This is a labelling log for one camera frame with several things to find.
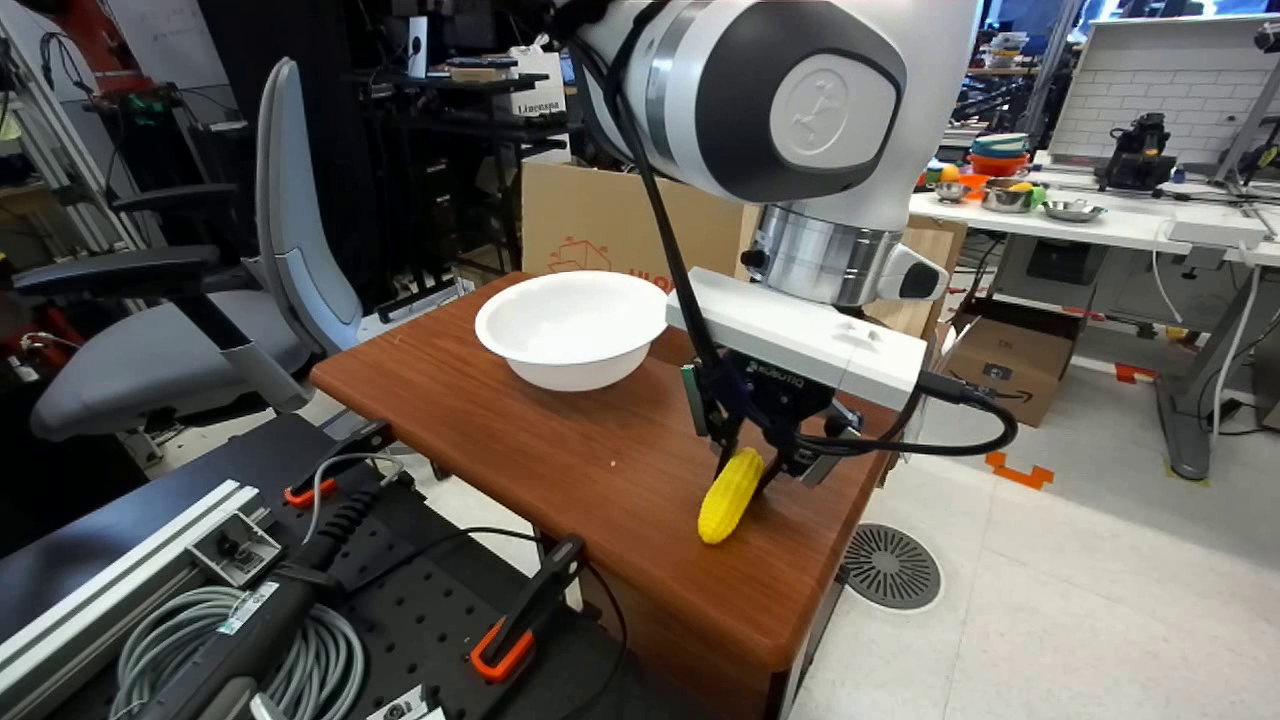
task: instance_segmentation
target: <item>brown table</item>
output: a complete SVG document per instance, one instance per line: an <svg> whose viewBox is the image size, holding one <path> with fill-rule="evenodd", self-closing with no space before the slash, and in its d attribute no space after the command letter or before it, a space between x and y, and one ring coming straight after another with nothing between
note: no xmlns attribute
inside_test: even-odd
<svg viewBox="0 0 1280 720"><path fill-rule="evenodd" d="M688 355L679 336L658 338L616 389L540 390L471 336L481 302L502 284L513 275L339 350L310 380L387 420L405 444L543 536L578 536L624 595L636 656L724 715L779 710L889 459L845 459L819 489L779 480L727 544L703 549L690 525L716 453L690 437L676 374Z"/></svg>

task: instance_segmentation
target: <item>chair backrest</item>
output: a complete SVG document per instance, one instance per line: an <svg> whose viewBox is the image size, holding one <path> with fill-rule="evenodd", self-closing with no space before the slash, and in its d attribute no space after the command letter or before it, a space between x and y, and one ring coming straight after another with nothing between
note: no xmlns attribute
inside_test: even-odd
<svg viewBox="0 0 1280 720"><path fill-rule="evenodd" d="M288 56L273 66L255 112L255 236L264 284L310 338L327 350L359 342L364 309L323 236L304 79Z"/></svg>

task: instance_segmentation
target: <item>white bowl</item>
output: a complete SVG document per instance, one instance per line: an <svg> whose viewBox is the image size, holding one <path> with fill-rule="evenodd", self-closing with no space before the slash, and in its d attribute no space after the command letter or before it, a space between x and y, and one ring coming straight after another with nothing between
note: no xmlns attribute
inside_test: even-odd
<svg viewBox="0 0 1280 720"><path fill-rule="evenodd" d="M514 374L548 390L597 390L645 362L668 329L668 297L624 272L552 272L495 293L481 316L481 342Z"/></svg>

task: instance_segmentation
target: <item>workbench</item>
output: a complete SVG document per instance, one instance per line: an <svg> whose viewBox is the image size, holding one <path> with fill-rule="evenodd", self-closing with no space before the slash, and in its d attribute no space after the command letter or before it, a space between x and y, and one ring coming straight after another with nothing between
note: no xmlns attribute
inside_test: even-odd
<svg viewBox="0 0 1280 720"><path fill-rule="evenodd" d="M327 355L315 389L385 420L535 531L578 536L624 598L636 656L716 715L779 715L824 637L837 567L889 456L845 459L819 489L777 480L741 531L706 549L697 508L716 449L690 433L685 331L603 390L540 390L471 331L481 302L513 279ZM892 424L885 407L859 412L871 437Z"/></svg>
<svg viewBox="0 0 1280 720"><path fill-rule="evenodd" d="M1210 204L1210 201L1173 201L1181 183L1166 183L1162 197L1124 197L1124 193L1096 193L1093 175L1084 173L1033 173L1028 180L1049 183L1050 197L1084 197L1102 210L1093 225L1060 225L1038 210L986 210L978 204L939 204L930 193L911 197L911 221L950 225L956 232L1003 232L1003 236L1033 236L1033 239L1060 239L1060 244L1098 244L1114 251L1141 254L1186 254L1186 251L1214 251L1233 265L1263 267L1263 279L1280 267L1280 204ZM1157 380L1157 416L1166 449L1166 463L1182 480L1202 480L1210 463L1210 383L1229 358L1229 342L1234 324L1247 309L1253 284L1239 284L1233 299L1207 324L1210 338L1195 350L1182 374Z"/></svg>

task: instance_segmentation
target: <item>gray cable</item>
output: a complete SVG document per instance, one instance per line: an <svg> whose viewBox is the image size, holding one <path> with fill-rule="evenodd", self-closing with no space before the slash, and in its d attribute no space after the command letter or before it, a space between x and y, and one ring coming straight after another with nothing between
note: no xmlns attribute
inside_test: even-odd
<svg viewBox="0 0 1280 720"><path fill-rule="evenodd" d="M1175 329L1186 329L1182 312L1173 302L1166 287L1162 287L1162 267L1158 267L1158 251L1153 246L1153 279L1157 279L1157 293L1166 309L1166 316L1175 321Z"/></svg>
<svg viewBox="0 0 1280 720"><path fill-rule="evenodd" d="M157 606L136 631L129 631L114 660L113 720L129 720L171 681L183 660L198 650L208 631L245 598L241 587L193 587ZM264 682L264 697L278 715L297 720L345 720L354 708L364 682L364 643L354 629L332 613L310 606L297 631L278 671Z"/></svg>

